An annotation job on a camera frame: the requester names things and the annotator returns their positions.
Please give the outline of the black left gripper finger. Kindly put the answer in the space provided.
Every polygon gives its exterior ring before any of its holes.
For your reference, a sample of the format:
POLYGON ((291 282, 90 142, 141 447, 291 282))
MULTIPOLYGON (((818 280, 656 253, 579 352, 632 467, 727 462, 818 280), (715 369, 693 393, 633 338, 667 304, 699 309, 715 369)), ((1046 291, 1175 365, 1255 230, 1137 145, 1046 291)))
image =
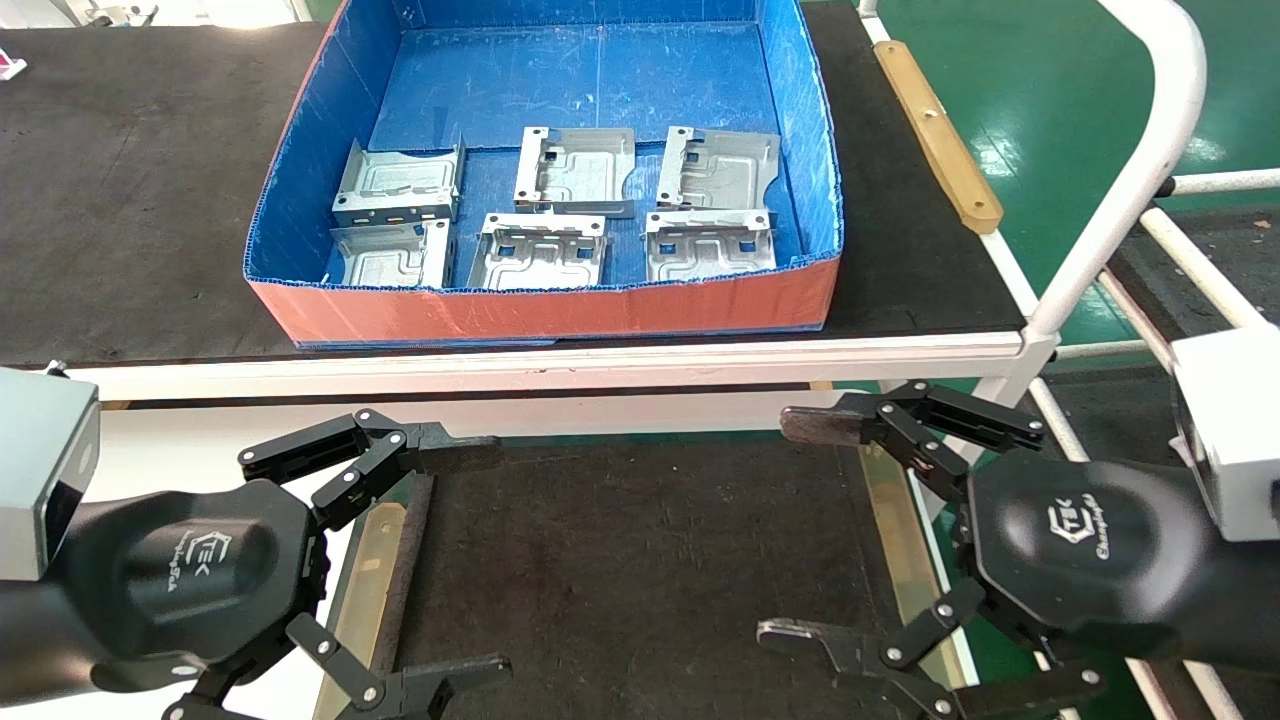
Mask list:
POLYGON ((370 407, 239 452, 246 480, 283 486, 334 468, 311 498, 321 530, 347 527, 404 479, 486 470, 503 459, 497 437, 458 438, 440 423, 401 424, 370 407))

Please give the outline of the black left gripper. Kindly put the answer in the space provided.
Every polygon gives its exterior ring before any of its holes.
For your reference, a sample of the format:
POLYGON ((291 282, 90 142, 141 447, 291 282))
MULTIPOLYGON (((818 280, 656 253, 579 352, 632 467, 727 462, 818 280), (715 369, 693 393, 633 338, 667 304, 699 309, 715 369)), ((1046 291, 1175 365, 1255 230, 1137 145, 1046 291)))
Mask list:
POLYGON ((311 616, 329 565, 312 510, 266 480, 84 503, 41 579, 3 583, 3 691, 137 693, 202 673, 163 716, 247 719, 223 706, 230 688, 294 646, 347 694, 339 719, 440 719, 511 676, 500 655, 374 675, 311 616))

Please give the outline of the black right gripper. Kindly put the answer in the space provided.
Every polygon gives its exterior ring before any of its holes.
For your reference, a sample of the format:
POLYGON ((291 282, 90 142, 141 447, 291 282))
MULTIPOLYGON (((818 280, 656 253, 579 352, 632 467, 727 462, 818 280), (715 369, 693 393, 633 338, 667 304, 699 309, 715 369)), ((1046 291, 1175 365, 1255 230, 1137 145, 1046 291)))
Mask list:
MULTIPOLYGON (((1277 542, 1225 539, 1185 468, 1047 459, 1028 451, 1043 446, 1042 421, 928 380, 788 406, 780 429, 799 443, 876 445, 941 500, 966 498, 975 573, 1034 635, 1128 659, 1277 669, 1277 542), (970 477, 942 436, 1028 450, 970 477)), ((883 682, 882 698, 906 719, 1039 719, 1105 693, 1100 670, 1055 653, 1033 676, 955 689, 932 680, 922 661, 992 602, 963 580, 887 637, 772 618, 756 641, 791 656, 818 648, 835 684, 883 682)))

